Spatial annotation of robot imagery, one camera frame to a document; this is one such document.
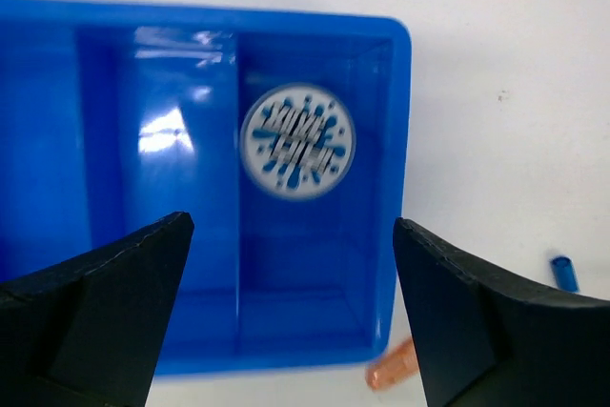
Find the blue slime jar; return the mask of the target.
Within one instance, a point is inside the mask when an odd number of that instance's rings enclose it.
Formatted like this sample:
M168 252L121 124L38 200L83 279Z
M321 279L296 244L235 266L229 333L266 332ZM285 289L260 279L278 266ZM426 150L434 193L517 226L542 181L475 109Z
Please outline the blue slime jar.
M265 92L246 111L239 151L246 175L262 191L284 200L313 200L350 170L356 128L332 92L291 83Z

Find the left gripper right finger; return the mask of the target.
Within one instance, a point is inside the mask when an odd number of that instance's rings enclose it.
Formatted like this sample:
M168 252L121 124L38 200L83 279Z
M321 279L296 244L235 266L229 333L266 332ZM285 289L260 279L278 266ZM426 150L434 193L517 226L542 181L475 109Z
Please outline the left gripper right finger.
M396 269L431 406L605 406L609 304L462 251L416 222Z

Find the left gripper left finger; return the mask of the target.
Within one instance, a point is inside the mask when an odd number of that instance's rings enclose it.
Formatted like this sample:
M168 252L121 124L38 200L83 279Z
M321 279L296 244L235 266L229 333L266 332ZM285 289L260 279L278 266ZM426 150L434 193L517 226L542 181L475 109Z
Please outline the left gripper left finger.
M175 212L2 283L2 405L145 405L193 229Z

